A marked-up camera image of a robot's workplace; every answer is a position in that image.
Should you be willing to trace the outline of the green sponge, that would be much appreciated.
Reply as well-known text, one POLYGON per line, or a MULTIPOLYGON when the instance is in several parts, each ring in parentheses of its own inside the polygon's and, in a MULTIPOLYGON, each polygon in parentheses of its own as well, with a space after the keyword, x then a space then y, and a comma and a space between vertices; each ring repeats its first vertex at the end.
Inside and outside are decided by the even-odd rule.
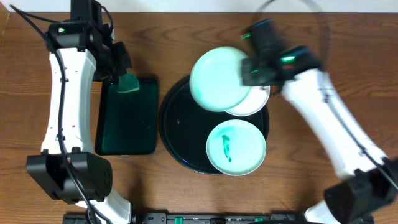
POLYGON ((130 93, 140 89, 139 80, 131 73, 126 73, 119 77, 116 91, 118 93, 130 93))

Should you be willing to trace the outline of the white plate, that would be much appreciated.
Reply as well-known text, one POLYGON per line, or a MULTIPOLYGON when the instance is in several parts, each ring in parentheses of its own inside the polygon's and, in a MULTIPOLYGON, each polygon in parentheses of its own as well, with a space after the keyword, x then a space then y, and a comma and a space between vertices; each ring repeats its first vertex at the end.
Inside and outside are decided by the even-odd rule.
POLYGON ((257 113, 266 105, 270 93, 270 86, 253 86, 240 104, 226 112, 233 116, 250 116, 257 113))

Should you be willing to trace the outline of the mint green plate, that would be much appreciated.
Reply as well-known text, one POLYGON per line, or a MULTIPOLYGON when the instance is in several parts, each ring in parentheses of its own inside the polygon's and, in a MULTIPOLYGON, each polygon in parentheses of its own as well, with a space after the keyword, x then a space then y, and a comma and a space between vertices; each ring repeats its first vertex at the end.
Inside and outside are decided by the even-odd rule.
POLYGON ((266 140, 260 130, 240 119, 220 123, 206 140, 206 154, 211 165, 226 175, 254 172, 263 163, 266 151, 266 140))
POLYGON ((247 55, 234 47, 217 47, 194 64, 189 87, 202 108, 223 112, 240 104, 249 93, 241 81, 241 61, 247 55))

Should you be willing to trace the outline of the mint green plate front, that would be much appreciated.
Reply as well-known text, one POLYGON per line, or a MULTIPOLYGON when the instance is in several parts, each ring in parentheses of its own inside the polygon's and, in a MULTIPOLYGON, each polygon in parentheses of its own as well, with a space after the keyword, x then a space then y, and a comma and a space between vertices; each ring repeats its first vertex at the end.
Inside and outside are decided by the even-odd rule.
POLYGON ((260 130, 240 119, 220 123, 206 140, 206 154, 211 165, 226 175, 254 172, 263 163, 266 151, 266 140, 260 130))

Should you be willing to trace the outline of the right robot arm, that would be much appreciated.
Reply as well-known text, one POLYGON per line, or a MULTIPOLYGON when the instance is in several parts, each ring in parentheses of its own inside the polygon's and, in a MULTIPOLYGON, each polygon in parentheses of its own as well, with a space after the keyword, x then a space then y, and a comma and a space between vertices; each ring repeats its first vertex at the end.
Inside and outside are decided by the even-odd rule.
POLYGON ((246 28, 253 56, 241 63, 245 86, 278 86, 325 148, 340 183, 308 208, 310 223, 366 222, 397 198, 397 161, 363 131, 321 61, 303 45, 288 48, 270 19, 246 28))

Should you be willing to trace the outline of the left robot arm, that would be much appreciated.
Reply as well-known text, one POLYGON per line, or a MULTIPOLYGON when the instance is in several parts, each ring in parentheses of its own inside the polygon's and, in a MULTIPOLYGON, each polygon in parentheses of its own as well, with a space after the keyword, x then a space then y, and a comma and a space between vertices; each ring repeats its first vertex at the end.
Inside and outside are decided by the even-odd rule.
POLYGON ((93 82, 120 81, 131 59, 116 42, 98 1, 72 1, 70 18, 42 33, 50 53, 50 115, 41 152, 27 158, 29 175, 54 200, 86 210, 89 223, 131 223, 132 205, 113 188, 108 160, 94 152, 90 134, 93 82))

